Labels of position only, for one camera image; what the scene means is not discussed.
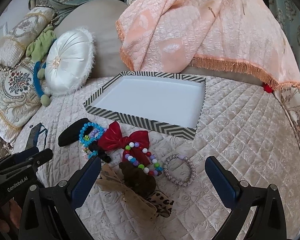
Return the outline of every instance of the floral pillow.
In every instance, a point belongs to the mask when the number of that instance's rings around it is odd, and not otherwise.
[[[53,17],[54,10],[51,8],[33,8],[17,26],[3,36],[0,39],[0,70],[14,69],[28,45],[38,37]]]
[[[0,71],[0,138],[11,147],[22,127],[41,106],[34,89],[33,69],[34,63],[25,58],[13,71]],[[42,90],[48,94],[45,81]]]

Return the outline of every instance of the green pom-pom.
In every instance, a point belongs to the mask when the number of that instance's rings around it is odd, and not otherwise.
[[[40,69],[38,71],[38,78],[39,79],[43,79],[44,78],[44,68]]]
[[[41,97],[41,104],[45,107],[47,107],[48,105],[50,105],[51,100],[47,95],[42,95]]]

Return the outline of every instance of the beaded bracelet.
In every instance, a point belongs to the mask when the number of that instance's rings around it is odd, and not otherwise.
[[[171,160],[177,159],[177,158],[180,159],[180,160],[184,160],[188,164],[188,166],[190,167],[190,169],[191,169],[190,178],[187,181],[185,181],[185,182],[181,181],[181,179],[177,179],[177,178],[173,177],[170,174],[169,170],[168,170],[168,164],[169,164],[169,162]],[[188,157],[183,156],[183,155],[174,154],[174,155],[169,156],[166,159],[163,168],[164,168],[164,174],[166,175],[167,179],[170,180],[172,183],[177,184],[177,185],[179,185],[181,187],[187,187],[187,186],[189,186],[193,182],[193,180],[195,178],[195,168],[194,168],[194,165],[193,165],[192,161],[189,160]]]
[[[129,150],[131,150],[131,148],[133,147],[139,147],[140,144],[138,142],[131,142],[129,143],[129,145],[127,145],[125,147],[125,151],[129,152]],[[140,164],[137,159],[133,156],[131,156],[129,153],[127,153],[124,157],[131,162],[134,166],[140,168],[143,170],[143,172],[145,174],[148,174],[150,176],[158,176],[160,174],[162,174],[163,168],[160,167],[160,164],[158,163],[158,160],[155,158],[155,156],[148,151],[147,148],[143,148],[142,152],[149,157],[149,159],[151,160],[151,162],[154,164],[154,170],[149,170],[149,168],[145,167],[143,164]]]
[[[89,133],[89,135],[84,135],[85,131],[87,130],[87,128],[89,126],[92,126],[94,129],[92,130],[92,132]],[[89,150],[89,145],[96,140],[99,140],[100,137],[103,135],[103,133],[107,130],[107,128],[103,128],[100,125],[98,125],[97,123],[94,122],[88,122],[85,123],[84,126],[82,127],[82,129],[80,130],[80,134],[79,134],[79,140],[83,146],[83,156],[84,157],[88,157],[88,159],[90,159],[93,155],[98,155],[98,151],[93,151],[90,152]]]

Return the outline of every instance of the tray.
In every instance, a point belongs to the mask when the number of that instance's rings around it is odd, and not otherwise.
[[[88,98],[89,114],[193,140],[205,98],[205,78],[121,72]]]

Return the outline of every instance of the white round pillow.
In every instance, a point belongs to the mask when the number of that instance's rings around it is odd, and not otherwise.
[[[67,95],[78,90],[93,67],[91,33],[83,28],[63,33],[51,46],[44,76],[51,94]]]

